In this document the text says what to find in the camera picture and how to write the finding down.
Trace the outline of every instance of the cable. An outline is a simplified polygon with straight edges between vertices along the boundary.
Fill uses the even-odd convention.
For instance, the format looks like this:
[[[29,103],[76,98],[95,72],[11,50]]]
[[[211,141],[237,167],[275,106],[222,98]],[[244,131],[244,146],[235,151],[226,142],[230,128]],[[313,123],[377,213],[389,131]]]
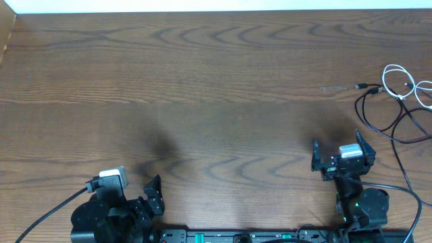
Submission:
[[[420,105],[422,105],[423,107],[426,107],[426,108],[432,109],[432,105],[430,105],[430,106],[426,106],[425,104],[423,104],[423,102],[421,102],[419,96],[417,95],[417,90],[419,89],[423,94],[426,94],[426,96],[428,96],[429,98],[432,98],[428,93],[426,93],[425,91],[423,91],[423,90],[432,90],[432,88],[423,88],[423,87],[419,87],[419,85],[420,85],[421,83],[423,83],[423,82],[428,83],[428,84],[432,84],[431,81],[421,81],[421,82],[419,82],[418,84],[416,84],[416,87],[415,87],[415,89],[414,89],[414,95],[416,96],[417,101],[420,103]]]
[[[405,188],[402,188],[402,187],[399,187],[399,186],[391,186],[391,185],[371,183],[371,182],[361,182],[361,181],[358,181],[358,180],[354,180],[352,178],[348,178],[348,177],[346,177],[344,175],[342,175],[341,178],[344,178],[345,180],[348,180],[348,181],[350,181],[352,183],[355,183],[355,184],[360,184],[360,185],[365,185],[365,186],[381,187],[381,188],[389,188],[389,189],[394,189],[394,190],[401,190],[401,191],[409,193],[413,197],[415,197],[415,199],[417,200],[417,203],[418,203],[417,214],[416,214],[416,217],[414,218],[414,221],[412,222],[410,230],[406,234],[406,236],[404,238],[404,241],[402,243],[406,243],[408,241],[408,239],[410,238],[411,234],[413,233],[415,227],[417,226],[417,223],[419,222],[420,215],[421,215],[422,201],[419,198],[419,196],[417,196],[417,194],[415,194],[413,191],[410,191],[408,189],[405,189]]]
[[[32,225],[30,225],[30,227],[28,227],[26,229],[26,231],[24,231],[24,233],[22,233],[21,236],[15,241],[15,243],[21,242],[22,239],[24,239],[24,237],[26,237],[28,232],[33,230],[33,228],[36,227],[36,225],[38,225],[44,219],[46,219],[47,217],[49,217],[50,215],[55,213],[57,210],[61,209],[64,205],[68,204],[70,201],[72,201],[74,198],[76,198],[77,196],[79,196],[80,194],[82,194],[85,191],[87,191],[87,188],[83,188],[83,189],[79,190],[77,193],[73,194],[71,197],[66,199],[64,202],[60,203],[57,207],[55,207],[54,209],[51,209],[48,213],[45,213],[45,215],[43,215],[40,219],[36,220]]]
[[[412,86],[411,84],[407,84],[407,83],[405,83],[405,85],[406,86],[408,86],[409,88]],[[429,112],[429,113],[432,113],[432,110],[430,110],[430,109],[426,109],[426,108],[423,108],[423,107],[419,107],[419,108],[415,108],[415,109],[411,109],[411,110],[409,110],[406,106],[405,106],[405,104],[403,103],[403,101],[401,100],[401,99],[399,99],[398,97],[395,97],[395,96],[392,96],[390,93],[388,93],[387,91],[385,91],[385,90],[382,90],[381,89],[381,92],[382,93],[385,93],[385,94],[388,94],[390,97],[392,97],[393,99],[395,99],[395,101],[396,102],[398,102],[398,104],[399,104],[399,106],[400,106],[400,111],[399,111],[399,114],[398,114],[398,116],[395,118],[395,120],[388,126],[388,127],[386,127],[386,128],[384,128],[384,129],[378,129],[378,128],[376,128],[375,126],[373,126],[372,124],[370,124],[369,123],[369,121],[367,120],[367,118],[366,118],[366,115],[365,115],[365,100],[366,100],[366,96],[367,95],[373,95],[373,94],[376,94],[376,93],[378,93],[379,92],[379,89],[382,87],[382,85],[380,85],[380,84],[357,84],[356,86],[355,86],[355,88],[357,88],[357,89],[361,89],[361,88],[367,88],[367,87],[369,87],[369,86],[376,86],[376,88],[372,88],[372,89],[369,89],[368,91],[366,91],[362,96],[360,96],[360,97],[358,97],[357,99],[356,99],[356,101],[354,102],[354,108],[355,108],[355,111],[356,111],[356,113],[357,113],[357,116],[358,116],[358,118],[360,119],[360,121],[367,127],[367,128],[369,128],[369,129],[371,129],[371,130],[373,130],[373,131],[375,131],[375,132],[378,132],[378,133],[380,133],[381,135],[383,135],[383,136],[385,136],[386,138],[388,138],[388,139],[390,139],[391,140],[391,147],[393,148],[393,152],[394,152],[394,155],[395,155],[395,157],[396,157],[396,160],[398,161],[398,164],[399,164],[399,167],[400,167],[400,170],[401,170],[401,172],[402,172],[402,174],[403,174],[403,176],[404,176],[404,178],[405,178],[405,180],[406,180],[406,183],[408,184],[408,187],[409,187],[409,189],[412,191],[412,187],[411,187],[411,183],[410,183],[410,180],[408,179],[408,176],[407,176],[407,174],[406,174],[406,172],[405,172],[405,169],[404,169],[404,167],[403,167],[403,165],[402,165],[402,162],[400,161],[400,158],[399,158],[399,155],[398,155],[398,152],[397,152],[397,150],[396,150],[396,146],[395,146],[395,143],[394,142],[399,142],[399,143],[402,143],[402,144],[413,144],[413,143],[417,143],[417,142],[422,142],[422,141],[426,141],[426,140],[432,140],[432,136],[430,135],[430,134],[428,134],[426,131],[425,131],[425,129],[415,120],[415,118],[412,116],[412,112],[415,112],[415,111],[427,111],[427,112]],[[362,99],[362,115],[360,115],[360,113],[359,113],[359,111],[358,111],[358,102],[360,101]],[[394,132],[396,131],[396,128],[398,127],[398,124],[400,123],[400,121],[404,118],[404,117],[406,117],[406,116],[408,116],[413,122],[414,122],[414,124],[422,131],[422,133],[423,134],[425,134],[425,136],[424,137],[422,137],[422,138],[417,138],[417,139],[415,139],[415,140],[399,140],[399,139],[395,139],[394,138]],[[390,128],[392,128],[392,130],[391,130],[391,135],[387,135],[387,134],[385,134],[384,132],[386,131],[386,130],[389,130]],[[426,203],[426,202],[423,202],[423,201],[421,201],[425,206],[427,206],[427,207],[432,207],[432,205],[431,204],[429,204],[429,203]]]
[[[391,70],[387,70],[388,67],[397,67],[397,68],[395,68],[395,69],[391,69]],[[412,82],[413,88],[411,89],[411,91],[410,91],[408,94],[405,94],[405,95],[400,95],[400,94],[396,94],[396,93],[392,92],[392,90],[391,90],[390,88],[388,88],[387,85],[385,84],[385,75],[386,75],[387,73],[389,73],[389,72],[404,72],[404,73],[409,77],[410,81]],[[396,64],[389,64],[389,65],[387,65],[387,66],[384,68],[383,76],[382,76],[381,79],[382,79],[382,81],[383,81],[384,88],[387,90],[387,92],[388,92],[391,96],[393,96],[393,97],[398,97],[399,99],[403,99],[403,98],[407,97],[408,95],[411,95],[411,93],[414,91],[414,87],[416,86],[416,83],[415,83],[415,81],[414,81],[414,78],[411,76],[411,74],[410,74],[409,72],[407,72],[407,71],[405,70],[405,68],[403,68],[403,67],[400,66],[400,65],[396,65]]]
[[[409,86],[411,88],[411,91],[408,94],[405,95],[400,95],[400,94],[396,94],[394,91],[392,91],[390,88],[387,87],[387,85],[385,84],[385,75],[389,72],[404,72],[410,79],[411,84],[409,83],[405,83],[405,85]],[[425,94],[426,96],[428,96],[429,98],[432,98],[429,94],[427,94],[425,91],[423,90],[432,90],[432,88],[423,88],[423,87],[419,87],[419,84],[421,83],[428,83],[428,84],[432,84],[431,81],[420,81],[418,84],[416,84],[416,82],[414,81],[414,78],[411,76],[411,74],[405,70],[405,68],[403,68],[400,65],[396,65],[396,64],[389,64],[384,68],[383,71],[383,76],[382,76],[382,81],[383,81],[383,85],[384,88],[386,89],[386,91],[389,93],[389,95],[393,96],[393,97],[397,97],[399,99],[404,99],[405,97],[407,97],[408,95],[411,95],[411,93],[414,91],[414,94],[416,96],[417,101],[420,103],[420,105],[422,105],[424,108],[428,108],[428,109],[432,109],[432,105],[427,106],[425,104],[423,104],[423,102],[420,100],[419,96],[417,95],[417,90],[420,90],[423,94]]]
[[[308,240],[300,240],[300,239],[278,239],[278,240],[268,240],[262,243],[283,243],[283,242],[298,242],[298,243],[312,243]]]
[[[297,237],[297,238],[300,239],[300,234],[299,234],[299,232],[300,232],[300,230],[301,230],[303,227],[305,227],[305,226],[312,226],[312,227],[314,228],[314,230],[318,231],[319,235],[320,235],[322,238],[327,239],[327,238],[324,236],[324,234],[321,233],[321,231],[319,231],[319,229],[317,228],[317,226],[315,226],[315,225],[313,225],[313,224],[311,224],[311,223],[305,223],[304,225],[300,226],[300,227],[297,229],[297,231],[296,231],[296,237]]]

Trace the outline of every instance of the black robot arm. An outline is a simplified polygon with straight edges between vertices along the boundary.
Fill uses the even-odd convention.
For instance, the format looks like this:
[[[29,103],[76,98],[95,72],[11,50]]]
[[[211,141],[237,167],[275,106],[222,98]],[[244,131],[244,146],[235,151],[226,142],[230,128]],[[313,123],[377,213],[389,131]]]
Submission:
[[[165,210],[159,175],[144,187],[147,200],[141,196],[126,200],[123,189],[128,178],[123,166],[102,171],[86,185],[96,194],[72,214],[73,243],[159,242],[159,232],[152,228],[152,218]]]
[[[331,161],[322,163],[318,142],[313,142],[312,171],[320,171],[324,181],[334,180],[336,184],[337,211],[346,224],[340,227],[336,242],[349,242],[348,232],[379,230],[387,223],[389,195],[386,191],[367,188],[361,184],[349,182],[345,178],[360,181],[360,176],[371,169],[376,152],[356,132],[356,144],[340,147],[340,153],[331,157]]]

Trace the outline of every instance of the table surface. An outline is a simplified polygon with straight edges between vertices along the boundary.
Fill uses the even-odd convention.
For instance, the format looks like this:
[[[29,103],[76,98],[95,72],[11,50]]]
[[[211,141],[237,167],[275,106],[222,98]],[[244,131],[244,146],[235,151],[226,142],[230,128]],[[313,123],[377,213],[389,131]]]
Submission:
[[[127,198],[163,181],[164,223],[199,229],[292,229],[342,222],[335,186],[311,172],[323,150],[355,142],[377,151],[364,181],[406,186],[388,139],[354,112],[389,63],[432,76],[432,11],[264,11],[18,16],[0,67],[0,241],[125,165]],[[389,76],[397,92],[406,77]],[[418,103],[411,98],[409,107]],[[378,127],[398,104],[367,101]],[[431,124],[425,112],[414,115]],[[421,132],[404,120],[399,138]],[[415,192],[432,202],[430,141],[396,145]],[[388,190],[387,228],[408,229],[416,202]],[[83,194],[27,242],[69,242]],[[414,237],[430,242],[432,212]]]

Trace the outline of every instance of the black cable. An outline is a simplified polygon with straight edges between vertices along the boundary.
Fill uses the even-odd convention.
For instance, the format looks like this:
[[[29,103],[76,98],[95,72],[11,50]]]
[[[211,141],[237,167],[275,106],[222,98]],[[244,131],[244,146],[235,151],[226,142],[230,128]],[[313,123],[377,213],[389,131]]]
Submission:
[[[386,185],[386,184],[378,184],[378,183],[370,183],[370,182],[361,182],[358,180],[354,180],[352,178],[348,178],[346,176],[341,176],[341,178],[344,178],[345,180],[348,180],[349,182],[355,183],[355,184],[360,184],[360,185],[364,185],[364,186],[374,186],[374,187],[381,187],[381,188],[389,188],[389,189],[395,189],[395,190],[401,190],[403,192],[409,193],[411,194],[413,197],[415,197],[415,199],[417,200],[418,203],[418,207],[417,207],[417,214],[416,217],[414,218],[414,221],[412,222],[411,228],[408,231],[408,233],[406,234],[404,241],[402,243],[406,243],[411,234],[413,233],[415,227],[417,226],[417,223],[419,222],[420,219],[420,215],[421,215],[421,209],[422,209],[422,201],[419,198],[419,196],[417,196],[417,194],[415,194],[413,191],[402,188],[400,186],[391,186],[391,185]]]
[[[425,91],[421,90],[420,88],[417,89],[418,91],[422,92],[424,95],[426,95],[427,97],[429,97],[430,99],[432,99],[432,95],[426,93]]]
[[[49,217],[50,215],[55,213],[57,210],[61,209],[64,205],[68,204],[70,201],[72,201],[74,198],[76,198],[77,196],[79,196],[80,194],[82,194],[85,191],[87,191],[87,188],[81,189],[80,191],[78,191],[77,193],[73,194],[71,197],[66,199],[64,202],[60,203],[57,207],[55,207],[54,209],[51,209],[48,213],[45,213],[45,215],[43,215],[40,219],[36,220],[32,225],[30,225],[30,227],[28,227],[26,229],[26,231],[24,231],[24,233],[22,233],[21,236],[15,241],[15,243],[21,242],[22,239],[24,239],[24,237],[26,237],[28,232],[33,230],[33,228],[36,227],[36,225],[38,225],[44,219],[46,219],[47,217]]]
[[[348,227],[347,229],[345,229],[345,233],[344,233],[344,240],[348,238],[348,233],[350,233],[350,231],[351,231],[354,227],[356,227],[356,224],[355,224],[355,223],[352,223],[352,224],[350,225],[350,227]]]
[[[368,87],[368,86],[376,86],[377,88],[372,88],[372,89],[369,89],[368,91],[366,91],[362,96],[360,96],[360,97],[358,97],[357,99],[356,99],[356,101],[354,102],[354,108],[355,108],[355,111],[356,111],[356,113],[357,113],[357,116],[358,116],[358,118],[360,119],[360,121],[367,127],[367,128],[369,128],[369,129],[371,129],[371,130],[373,130],[373,131],[376,131],[376,132],[378,132],[378,133],[380,133],[381,135],[383,135],[383,136],[385,136],[386,138],[388,138],[388,139],[390,139],[391,140],[391,147],[393,148],[393,152],[394,152],[394,155],[395,155],[395,157],[396,157],[396,160],[398,161],[398,164],[399,164],[399,167],[400,167],[400,170],[401,170],[401,172],[402,172],[402,174],[403,174],[403,176],[404,176],[404,178],[405,178],[405,180],[406,180],[406,183],[407,183],[407,185],[408,185],[408,188],[412,191],[412,187],[411,187],[411,183],[410,183],[410,180],[408,179],[408,175],[406,174],[406,172],[405,172],[405,169],[404,169],[404,166],[402,165],[402,162],[401,162],[401,160],[400,160],[400,158],[399,158],[399,154],[398,154],[398,152],[397,152],[397,150],[396,150],[396,146],[395,146],[395,142],[399,142],[399,143],[402,143],[402,144],[413,144],[413,143],[417,143],[417,142],[422,142],[422,141],[426,141],[426,140],[432,140],[432,136],[430,135],[430,134],[428,134],[426,131],[425,131],[425,129],[415,120],[415,118],[412,116],[412,112],[414,112],[414,111],[427,111],[427,112],[429,112],[429,113],[432,113],[432,110],[430,110],[430,109],[427,109],[427,108],[423,108],[423,107],[421,107],[421,108],[415,108],[415,109],[411,109],[411,110],[409,110],[406,106],[405,106],[405,104],[403,103],[403,101],[402,100],[400,100],[398,97],[394,97],[394,96],[392,96],[392,95],[390,95],[387,91],[384,91],[384,90],[382,90],[382,85],[380,85],[380,84],[361,84],[361,88],[366,88],[366,87]],[[398,114],[398,116],[395,118],[395,120],[390,124],[390,126],[388,126],[388,127],[386,127],[386,128],[384,128],[384,129],[378,129],[378,128],[376,128],[375,126],[373,126],[371,123],[369,123],[369,121],[367,120],[367,118],[366,118],[366,115],[365,115],[365,99],[366,99],[366,96],[367,95],[372,95],[372,94],[375,94],[375,93],[378,93],[378,92],[383,92],[383,93],[385,93],[385,94],[388,94],[390,97],[392,97],[393,99],[395,99],[397,102],[398,102],[398,104],[399,104],[399,106],[400,106],[400,111],[399,111],[399,114]],[[362,115],[360,115],[360,113],[358,112],[358,102],[359,102],[359,100],[361,100],[362,99]],[[423,138],[418,138],[418,139],[416,139],[416,140],[410,140],[410,141],[406,141],[406,140],[398,140],[398,139],[395,139],[394,138],[394,132],[396,131],[396,128],[398,127],[398,124],[400,123],[400,121],[404,118],[404,117],[406,117],[406,116],[408,116],[411,120],[412,120],[412,122],[414,122],[414,124],[421,130],[421,132],[425,135],[425,137],[423,137]],[[390,128],[392,128],[392,130],[391,130],[391,136],[389,136],[389,135],[387,135],[387,134],[385,134],[384,132],[386,131],[386,130],[388,130],[388,129],[390,129]],[[421,201],[425,206],[427,206],[427,207],[432,207],[432,205],[431,204],[429,204],[429,203],[426,203],[426,202],[423,202],[423,201]]]
[[[298,242],[298,243],[312,243],[308,240],[301,240],[301,239],[278,239],[278,240],[268,240],[266,242],[262,242],[262,243],[284,243],[284,242]]]
[[[300,234],[299,234],[299,232],[300,232],[300,230],[301,230],[303,227],[306,227],[306,226],[312,226],[312,227],[314,228],[314,230],[318,231],[319,235],[320,235],[322,238],[327,239],[327,238],[324,236],[324,234],[321,233],[321,231],[319,231],[319,229],[317,228],[317,226],[315,226],[315,225],[313,225],[313,224],[311,224],[311,223],[305,223],[304,225],[300,226],[300,227],[296,230],[296,237],[297,237],[297,238],[300,239]]]

